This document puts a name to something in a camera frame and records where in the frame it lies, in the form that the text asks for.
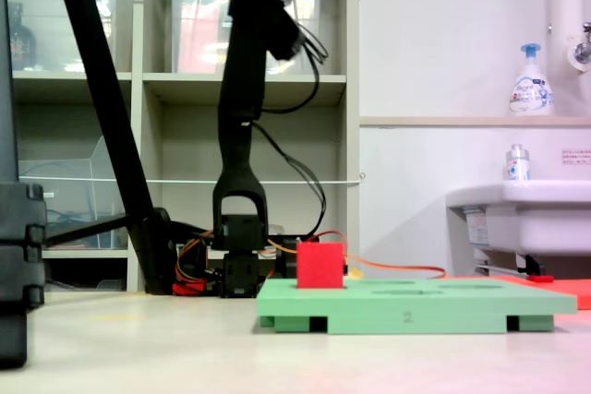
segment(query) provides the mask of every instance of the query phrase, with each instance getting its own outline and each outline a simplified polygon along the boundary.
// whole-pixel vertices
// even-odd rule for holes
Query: white pump
[[[509,101],[511,115],[554,115],[554,94],[536,61],[536,52],[540,49],[537,43],[521,47],[526,64],[515,82]]]

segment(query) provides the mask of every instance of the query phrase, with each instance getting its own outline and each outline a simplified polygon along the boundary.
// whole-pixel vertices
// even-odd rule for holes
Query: green board
[[[270,279],[257,298],[262,327],[329,334],[552,331],[576,298],[507,281],[349,280],[344,290],[298,290]]]

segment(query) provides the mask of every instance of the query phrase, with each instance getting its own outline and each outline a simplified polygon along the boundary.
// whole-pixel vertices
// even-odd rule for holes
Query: table
[[[2,394],[591,392],[591,311],[554,333],[329,336],[259,328],[254,300],[48,293]]]

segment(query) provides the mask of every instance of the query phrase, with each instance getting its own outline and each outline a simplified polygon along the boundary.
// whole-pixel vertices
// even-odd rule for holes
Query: faucet
[[[591,63],[591,22],[583,24],[586,42],[579,43],[574,49],[574,58],[579,64]]]

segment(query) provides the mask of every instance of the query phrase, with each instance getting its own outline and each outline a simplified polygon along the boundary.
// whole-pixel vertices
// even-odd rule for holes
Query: white shelf unit
[[[216,105],[222,75],[171,73],[171,0],[133,0],[131,65],[118,73],[130,122],[149,179],[216,180],[221,170]],[[320,35],[330,52],[320,68],[320,90],[305,109],[264,115],[261,124],[282,149],[310,167],[320,180],[356,181],[359,176],[358,21],[359,0],[321,0]],[[15,71],[19,158],[85,158],[101,136],[84,73]],[[287,107],[314,86],[311,73],[268,76],[265,105]],[[253,170],[260,180],[300,180],[259,134],[253,135]],[[155,206],[173,219],[211,226],[213,185],[149,184]],[[322,229],[347,233],[358,248],[358,187],[325,185],[328,209]],[[287,233],[306,233],[320,203],[306,185],[265,185],[270,223]],[[240,208],[228,202],[224,211]],[[130,250],[59,250],[43,253],[49,266],[61,258],[127,257],[127,289],[143,288]],[[211,252],[212,258],[223,254]]]

